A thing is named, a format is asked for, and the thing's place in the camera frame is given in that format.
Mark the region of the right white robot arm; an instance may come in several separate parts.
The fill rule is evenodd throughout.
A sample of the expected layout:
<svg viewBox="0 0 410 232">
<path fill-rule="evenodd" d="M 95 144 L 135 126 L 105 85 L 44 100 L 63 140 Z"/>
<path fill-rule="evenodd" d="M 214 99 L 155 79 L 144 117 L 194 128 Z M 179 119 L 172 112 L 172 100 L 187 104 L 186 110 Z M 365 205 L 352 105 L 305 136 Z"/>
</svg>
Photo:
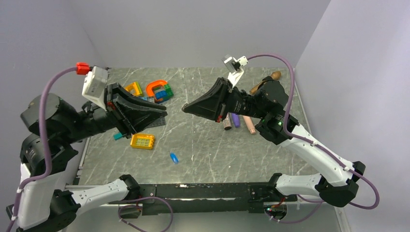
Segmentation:
<svg viewBox="0 0 410 232">
<path fill-rule="evenodd" d="M 295 117 L 285 116 L 288 98 L 277 80 L 265 78 L 254 94 L 248 94 L 220 77 L 206 94 L 185 104 L 182 111 L 215 122 L 229 113 L 257 118 L 255 128 L 264 139 L 294 152 L 316 169 L 312 175 L 274 174 L 266 189 L 271 200 L 298 194 L 319 197 L 332 206 L 346 206 L 356 197 L 357 181 L 365 165 L 325 153 L 323 144 L 315 141 Z"/>
</svg>

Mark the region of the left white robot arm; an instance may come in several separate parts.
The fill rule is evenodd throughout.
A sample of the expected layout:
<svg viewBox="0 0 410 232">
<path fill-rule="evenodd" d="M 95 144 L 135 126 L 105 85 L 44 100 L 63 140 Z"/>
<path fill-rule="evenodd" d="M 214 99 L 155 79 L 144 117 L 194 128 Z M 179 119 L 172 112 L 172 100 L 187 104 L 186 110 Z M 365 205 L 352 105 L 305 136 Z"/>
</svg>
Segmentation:
<svg viewBox="0 0 410 232">
<path fill-rule="evenodd" d="M 81 111 L 49 90 L 46 87 L 21 114 L 30 136 L 21 146 L 22 179 L 15 203 L 7 207 L 10 223 L 19 232 L 57 232 L 103 204 L 136 201 L 140 186 L 129 174 L 83 192 L 67 190 L 63 177 L 79 157 L 72 144 L 113 128 L 130 138 L 167 114 L 165 106 L 133 96 L 119 84 L 105 87 L 99 99 L 87 101 Z"/>
</svg>

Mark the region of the orange lego window piece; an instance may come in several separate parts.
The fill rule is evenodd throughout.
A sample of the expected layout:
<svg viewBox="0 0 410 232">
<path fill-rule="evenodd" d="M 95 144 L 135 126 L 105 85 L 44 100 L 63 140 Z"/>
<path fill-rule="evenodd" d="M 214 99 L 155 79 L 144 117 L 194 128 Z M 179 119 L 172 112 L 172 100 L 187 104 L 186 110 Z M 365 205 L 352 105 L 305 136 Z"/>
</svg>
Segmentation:
<svg viewBox="0 0 410 232">
<path fill-rule="evenodd" d="M 130 146 L 134 149 L 152 150 L 155 143 L 155 136 L 152 134 L 134 134 L 130 140 Z"/>
</svg>

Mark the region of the blue key tag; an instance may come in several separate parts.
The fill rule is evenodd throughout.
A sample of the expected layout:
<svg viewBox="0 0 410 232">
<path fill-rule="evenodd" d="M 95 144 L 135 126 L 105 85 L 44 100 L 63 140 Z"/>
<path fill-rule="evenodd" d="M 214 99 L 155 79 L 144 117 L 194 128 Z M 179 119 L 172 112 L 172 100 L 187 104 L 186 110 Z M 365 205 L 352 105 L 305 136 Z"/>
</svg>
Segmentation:
<svg viewBox="0 0 410 232">
<path fill-rule="evenodd" d="M 172 160 L 172 162 L 173 162 L 174 164 L 178 164 L 178 163 L 179 163 L 179 160 L 178 160 L 178 158 L 177 158 L 177 156 L 176 156 L 175 153 L 171 152 L 171 153 L 170 153 L 170 158 L 171 158 L 171 160 Z"/>
</svg>

